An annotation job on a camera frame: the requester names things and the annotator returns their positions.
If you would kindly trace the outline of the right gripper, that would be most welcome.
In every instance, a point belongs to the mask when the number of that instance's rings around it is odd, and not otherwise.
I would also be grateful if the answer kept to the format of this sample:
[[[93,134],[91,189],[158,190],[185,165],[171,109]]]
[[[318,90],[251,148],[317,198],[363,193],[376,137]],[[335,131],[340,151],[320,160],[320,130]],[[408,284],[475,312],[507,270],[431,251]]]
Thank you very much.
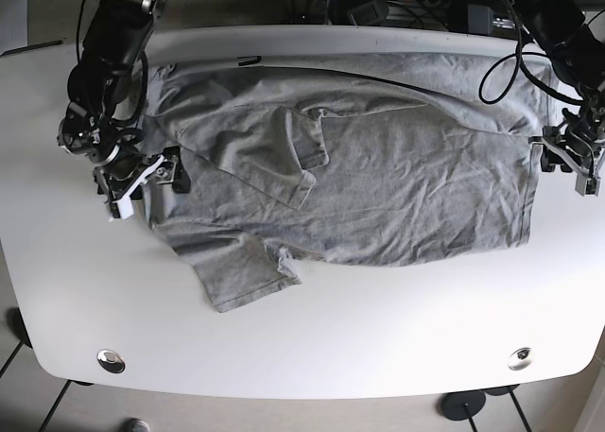
[[[97,193],[111,201],[142,198],[141,186],[148,181],[170,185],[176,194],[188,194],[190,178],[178,147],[167,147],[146,155],[137,145],[144,139],[137,128],[139,112],[127,119],[95,116],[77,103],[68,105],[60,122],[58,144],[73,155],[83,155],[94,165]]]

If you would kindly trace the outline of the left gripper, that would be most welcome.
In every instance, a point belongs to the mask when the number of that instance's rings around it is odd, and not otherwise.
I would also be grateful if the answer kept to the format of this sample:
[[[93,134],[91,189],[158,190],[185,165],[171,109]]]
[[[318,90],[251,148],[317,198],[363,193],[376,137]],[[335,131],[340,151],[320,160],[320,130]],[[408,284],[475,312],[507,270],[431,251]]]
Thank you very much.
[[[558,126],[544,126],[541,136],[528,141],[542,148],[541,169],[552,173],[598,174],[604,164],[604,113],[581,108],[578,113],[562,110]]]

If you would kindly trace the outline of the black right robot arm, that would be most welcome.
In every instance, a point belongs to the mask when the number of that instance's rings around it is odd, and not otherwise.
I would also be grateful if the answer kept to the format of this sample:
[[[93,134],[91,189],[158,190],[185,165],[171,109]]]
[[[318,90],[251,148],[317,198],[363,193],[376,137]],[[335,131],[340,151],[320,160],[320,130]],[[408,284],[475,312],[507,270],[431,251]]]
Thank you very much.
[[[76,38],[77,64],[67,82],[70,102],[58,144],[94,164],[97,192],[113,219],[133,215],[147,181],[169,184],[178,194],[190,190],[177,147],[152,155],[137,148],[147,99],[145,49],[166,1],[100,0],[86,35]]]

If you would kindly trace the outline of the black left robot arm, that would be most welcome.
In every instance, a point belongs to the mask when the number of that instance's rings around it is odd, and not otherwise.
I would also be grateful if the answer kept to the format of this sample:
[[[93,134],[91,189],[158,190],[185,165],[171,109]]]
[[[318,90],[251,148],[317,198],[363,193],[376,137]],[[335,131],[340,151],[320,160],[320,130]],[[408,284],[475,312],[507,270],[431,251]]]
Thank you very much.
[[[573,0],[500,0],[513,21],[517,45],[513,74],[522,73],[548,96],[579,111],[562,110],[562,122],[545,126],[529,142],[542,147],[541,169],[577,175],[583,196],[595,196],[604,165],[604,43],[593,34]],[[528,35],[549,59],[559,81],[572,87],[576,98],[537,79],[524,62]]]

